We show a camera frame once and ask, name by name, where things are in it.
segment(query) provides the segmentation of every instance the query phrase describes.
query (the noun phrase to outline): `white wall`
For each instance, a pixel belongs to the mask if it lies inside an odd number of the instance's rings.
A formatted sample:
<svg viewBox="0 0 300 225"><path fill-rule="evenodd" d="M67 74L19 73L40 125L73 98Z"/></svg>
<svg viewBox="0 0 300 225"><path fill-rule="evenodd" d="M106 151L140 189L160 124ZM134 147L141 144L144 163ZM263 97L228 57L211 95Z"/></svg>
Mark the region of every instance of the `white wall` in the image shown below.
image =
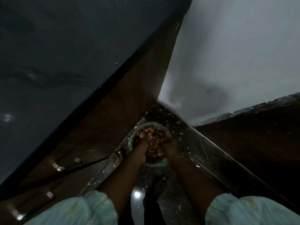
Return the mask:
<svg viewBox="0 0 300 225"><path fill-rule="evenodd" d="M190 125L300 91L300 0L193 0L158 100Z"/></svg>

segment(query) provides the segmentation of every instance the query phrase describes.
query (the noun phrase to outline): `dark tiled floor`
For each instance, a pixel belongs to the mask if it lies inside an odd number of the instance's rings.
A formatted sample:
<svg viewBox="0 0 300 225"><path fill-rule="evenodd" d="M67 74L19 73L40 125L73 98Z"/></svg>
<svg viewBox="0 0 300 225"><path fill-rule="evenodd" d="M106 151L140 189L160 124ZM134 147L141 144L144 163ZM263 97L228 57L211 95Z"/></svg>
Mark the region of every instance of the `dark tiled floor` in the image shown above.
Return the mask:
<svg viewBox="0 0 300 225"><path fill-rule="evenodd" d="M268 187L195 129L182 122L161 104L156 103L153 105L137 123L137 126L148 121L156 121L168 127L172 136L178 139L183 155L224 190L232 192L237 197L246 195L265 196L297 212L297 209L285 198ZM129 152L127 147L129 136L130 134L118 147L118 149L124 148L127 153ZM111 162L96 174L82 193L95 189L112 172L113 157L114 154L110 158ZM168 165L165 167L144 166L139 171L131 195L132 217L135 224L143 224L144 208L142 200L153 179L161 174L168 178L166 190L158 200L165 222L167 224L199 224L185 193L177 181L176 174ZM136 192L140 194L139 197L135 197L135 195L138 195L135 194Z"/></svg>

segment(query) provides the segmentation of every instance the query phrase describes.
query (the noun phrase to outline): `green basket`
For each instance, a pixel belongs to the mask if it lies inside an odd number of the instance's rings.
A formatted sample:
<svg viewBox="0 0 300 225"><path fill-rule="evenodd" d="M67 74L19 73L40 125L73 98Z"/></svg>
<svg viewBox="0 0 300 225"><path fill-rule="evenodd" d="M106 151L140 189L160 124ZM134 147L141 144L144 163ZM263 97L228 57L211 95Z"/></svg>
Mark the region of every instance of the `green basket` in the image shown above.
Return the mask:
<svg viewBox="0 0 300 225"><path fill-rule="evenodd" d="M137 135L137 133L141 130L143 130L146 127L150 127L153 126L155 129L160 130L162 132L164 132L166 137L171 137L171 133L168 130L168 128L164 127L163 125L155 122L155 121L151 121L151 122L146 122L140 126L138 126L135 131L131 134L129 141L128 141L128 147L130 149L130 151L132 151L133 149L133 140L135 138L135 136ZM155 158L155 161L153 162L146 162L145 166L166 166L168 164L167 158L165 156L161 156L158 158Z"/></svg>

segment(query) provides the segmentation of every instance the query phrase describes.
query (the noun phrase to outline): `cabinet handle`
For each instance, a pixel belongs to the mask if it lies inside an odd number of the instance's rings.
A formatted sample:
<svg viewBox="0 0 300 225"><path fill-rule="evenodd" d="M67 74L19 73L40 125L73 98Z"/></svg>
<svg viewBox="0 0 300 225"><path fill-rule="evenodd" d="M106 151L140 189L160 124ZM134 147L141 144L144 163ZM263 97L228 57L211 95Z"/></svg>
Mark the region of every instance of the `cabinet handle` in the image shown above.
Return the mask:
<svg viewBox="0 0 300 225"><path fill-rule="evenodd" d="M65 166L59 166L56 162L54 162L54 163L52 163L52 166L58 171L63 171L63 170L70 170L73 168L77 168L77 167L81 166L83 163L82 160L79 159L78 157L76 157L74 160L77 162L77 164L72 164L70 166L65 167Z"/></svg>
<svg viewBox="0 0 300 225"><path fill-rule="evenodd" d="M41 208L45 207L47 204L50 204L56 198L55 195L53 193L51 193L50 191L46 195L47 195L47 197L49 197L49 200L47 202L41 204L40 206L32 209L30 212L27 212L27 213L20 213L18 208L16 208L12 211L13 216L18 221L23 220L25 217L31 216L32 214L34 214L35 212L37 212Z"/></svg>

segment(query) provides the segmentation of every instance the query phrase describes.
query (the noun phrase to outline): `sleeve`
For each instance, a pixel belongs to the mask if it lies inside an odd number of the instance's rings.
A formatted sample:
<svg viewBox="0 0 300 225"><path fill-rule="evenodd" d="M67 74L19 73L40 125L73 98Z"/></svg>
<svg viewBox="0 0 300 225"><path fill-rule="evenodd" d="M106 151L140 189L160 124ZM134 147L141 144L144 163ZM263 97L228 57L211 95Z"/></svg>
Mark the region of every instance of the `sleeve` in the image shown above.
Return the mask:
<svg viewBox="0 0 300 225"><path fill-rule="evenodd" d="M238 199L225 193L217 196L208 207L205 224L300 224L300 216L265 197L248 196Z"/></svg>
<svg viewBox="0 0 300 225"><path fill-rule="evenodd" d="M117 225L118 215L106 194L93 190L61 201L26 223L37 224Z"/></svg>

